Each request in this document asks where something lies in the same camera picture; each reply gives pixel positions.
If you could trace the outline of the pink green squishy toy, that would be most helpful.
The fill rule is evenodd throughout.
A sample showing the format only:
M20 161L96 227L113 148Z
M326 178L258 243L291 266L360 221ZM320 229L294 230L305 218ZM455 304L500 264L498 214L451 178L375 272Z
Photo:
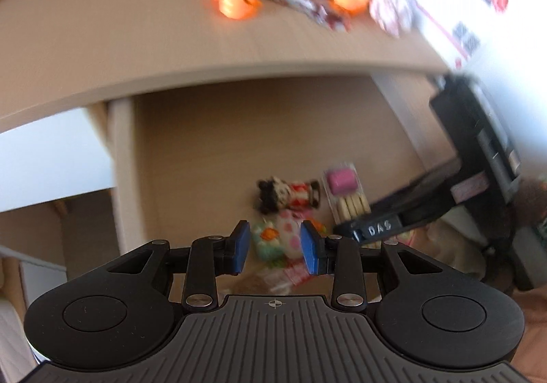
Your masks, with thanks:
M303 212L285 209L272 216L264 216L251 225L251 238L259 259L274 262L282 258L299 260L303 257L301 248L301 224L309 220L319 234L326 236L326 225L314 217L312 210Z

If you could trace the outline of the pink eraser biscuit blister pack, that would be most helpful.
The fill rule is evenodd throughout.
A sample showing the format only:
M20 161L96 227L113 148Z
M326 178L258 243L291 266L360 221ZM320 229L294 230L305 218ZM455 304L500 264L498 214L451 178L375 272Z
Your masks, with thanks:
M380 242L365 242L362 235L352 235L342 226L359 216L372 213L353 163L341 163L324 171L323 188L334 219L333 233L355 238L367 249L378 249Z

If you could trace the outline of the doll figure keychain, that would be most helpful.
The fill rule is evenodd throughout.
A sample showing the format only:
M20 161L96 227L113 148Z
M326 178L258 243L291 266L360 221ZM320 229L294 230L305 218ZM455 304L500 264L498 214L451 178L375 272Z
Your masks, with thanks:
M285 181L278 177L261 179L258 210L263 215L277 214L283 210L302 211L317 209L321 203L321 185L310 181Z

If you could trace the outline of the red white plastic packet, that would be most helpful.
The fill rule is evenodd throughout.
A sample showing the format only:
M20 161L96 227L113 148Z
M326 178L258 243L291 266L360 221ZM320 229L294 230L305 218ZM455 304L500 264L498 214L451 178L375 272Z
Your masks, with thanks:
M318 25L334 31L349 31L349 17L328 5L314 0L269 0L275 4L289 7L307 16Z

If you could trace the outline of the pink donut yellow toy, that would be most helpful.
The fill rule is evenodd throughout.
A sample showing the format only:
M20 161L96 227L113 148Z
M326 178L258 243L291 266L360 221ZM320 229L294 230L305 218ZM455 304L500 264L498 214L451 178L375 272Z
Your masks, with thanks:
M407 0L370 0L369 13L375 24L391 37L399 38L412 30L414 15Z

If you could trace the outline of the white notice sheet QR codes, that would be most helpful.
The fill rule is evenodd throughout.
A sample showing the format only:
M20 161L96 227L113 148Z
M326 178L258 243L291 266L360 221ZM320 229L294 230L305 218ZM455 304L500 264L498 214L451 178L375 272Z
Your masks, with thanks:
M427 42L461 70L515 32L520 0L414 0L414 11Z

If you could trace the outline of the white left drawer front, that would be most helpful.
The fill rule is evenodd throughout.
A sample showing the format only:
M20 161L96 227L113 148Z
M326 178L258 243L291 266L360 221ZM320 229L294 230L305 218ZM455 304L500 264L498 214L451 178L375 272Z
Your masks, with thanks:
M1 134L3 212L114 186L109 149L84 108Z

